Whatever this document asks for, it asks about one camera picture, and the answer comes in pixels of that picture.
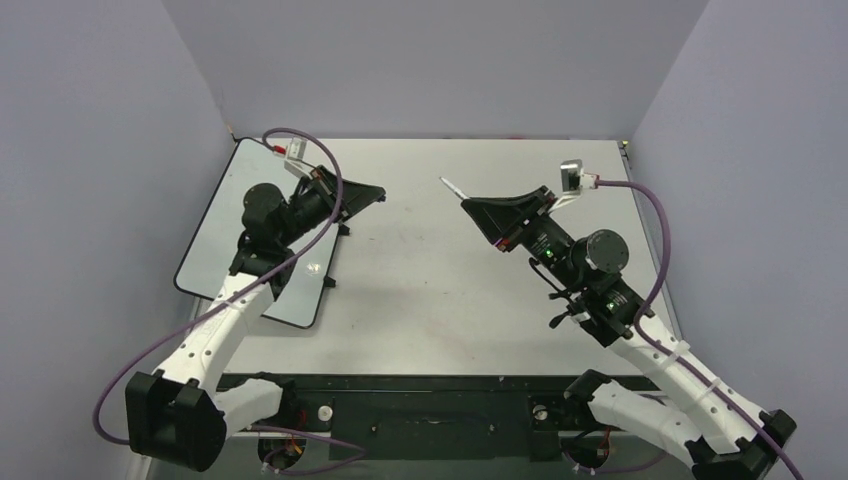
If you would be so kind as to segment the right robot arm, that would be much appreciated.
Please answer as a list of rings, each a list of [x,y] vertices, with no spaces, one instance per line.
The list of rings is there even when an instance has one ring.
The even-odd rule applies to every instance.
[[[794,419],[739,394],[653,312],[665,273],[641,296],[623,279],[629,250],[620,235],[599,230],[574,238],[553,218],[580,195],[578,187],[559,195],[540,187],[515,197],[460,199],[491,245],[503,253],[524,248],[559,282],[567,319],[666,396],[659,403],[589,370],[566,390],[566,418],[578,427],[596,422],[626,431],[676,458],[698,479],[762,479],[776,463],[787,463]]]

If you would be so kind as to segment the black framed whiteboard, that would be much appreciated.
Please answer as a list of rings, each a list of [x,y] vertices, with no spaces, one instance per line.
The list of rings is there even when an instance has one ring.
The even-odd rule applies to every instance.
[[[282,157],[257,141],[239,141],[177,267],[175,287],[214,300],[225,277],[238,267],[261,276],[285,260],[286,250],[305,247],[324,219],[296,238],[278,232],[283,221],[276,204],[290,201],[298,181]],[[267,318],[300,329],[316,323],[322,297],[332,285],[330,267],[343,230],[332,225],[289,268],[290,279],[265,312]]]

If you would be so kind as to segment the white marker pen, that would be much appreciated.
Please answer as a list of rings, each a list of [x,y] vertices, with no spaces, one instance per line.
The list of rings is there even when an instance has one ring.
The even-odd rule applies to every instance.
[[[448,189],[448,190],[449,190],[449,191],[450,191],[450,192],[451,192],[454,196],[456,196],[456,197],[457,197],[460,201],[464,201],[464,200],[469,199],[469,196],[468,196],[468,195],[466,195],[466,194],[465,194],[465,193],[464,193],[464,192],[463,192],[463,191],[462,191],[459,187],[457,187],[454,183],[452,183],[452,182],[451,182],[450,180],[448,180],[447,178],[445,178],[445,177],[440,177],[440,178],[439,178],[439,180],[440,180],[440,181],[442,182],[442,184],[443,184],[443,185],[444,185],[444,186],[445,186],[445,187],[446,187],[446,188],[447,188],[447,189]]]

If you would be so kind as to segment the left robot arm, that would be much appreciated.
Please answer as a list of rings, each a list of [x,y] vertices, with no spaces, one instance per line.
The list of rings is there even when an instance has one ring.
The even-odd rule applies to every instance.
[[[256,422],[275,430],[295,423],[298,402],[280,384],[252,378],[218,392],[219,381],[289,283],[300,257],[292,244],[385,196],[380,186],[345,180],[323,166],[306,174],[290,197],[271,183],[247,190],[243,232],[216,299],[169,357],[151,373],[135,373],[125,387],[133,452],[203,472],[231,436]]]

